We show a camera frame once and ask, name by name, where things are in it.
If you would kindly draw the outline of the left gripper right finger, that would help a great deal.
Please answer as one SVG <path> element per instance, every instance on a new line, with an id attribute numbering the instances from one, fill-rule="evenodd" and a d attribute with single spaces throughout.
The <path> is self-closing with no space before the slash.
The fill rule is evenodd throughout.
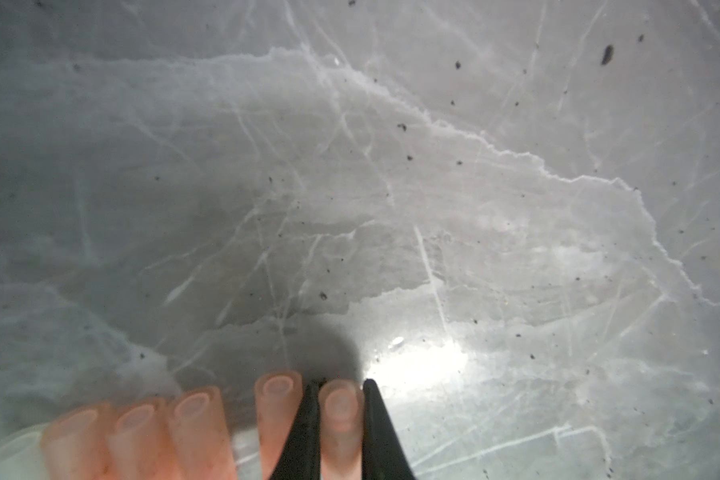
<path id="1" fill-rule="evenodd" d="M 415 480 L 377 383 L 366 379 L 362 391 L 365 397 L 362 479 Z"/>

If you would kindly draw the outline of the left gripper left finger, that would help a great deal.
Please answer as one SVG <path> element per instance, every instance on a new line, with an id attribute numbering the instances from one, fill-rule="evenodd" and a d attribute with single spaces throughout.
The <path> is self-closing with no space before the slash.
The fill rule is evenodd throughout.
<path id="1" fill-rule="evenodd" d="M 270 480 L 321 479 L 321 383 L 309 381 Z"/>

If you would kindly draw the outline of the translucent orange cap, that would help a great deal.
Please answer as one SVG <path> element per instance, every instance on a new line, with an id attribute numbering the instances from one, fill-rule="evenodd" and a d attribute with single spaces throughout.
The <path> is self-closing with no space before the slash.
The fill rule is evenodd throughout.
<path id="1" fill-rule="evenodd" d="M 319 391 L 323 479 L 360 479 L 365 398 L 351 380 L 334 379 Z"/>
<path id="2" fill-rule="evenodd" d="M 279 461 L 303 397 L 303 378 L 293 370 L 261 376 L 254 386 L 260 465 L 269 479 Z"/>

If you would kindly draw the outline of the translucent white cap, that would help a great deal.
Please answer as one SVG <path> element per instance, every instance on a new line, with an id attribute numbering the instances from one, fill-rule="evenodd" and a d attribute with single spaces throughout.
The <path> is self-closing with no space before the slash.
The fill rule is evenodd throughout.
<path id="1" fill-rule="evenodd" d="M 19 430 L 0 441 L 0 480 L 49 480 L 41 439 L 48 423 Z"/>

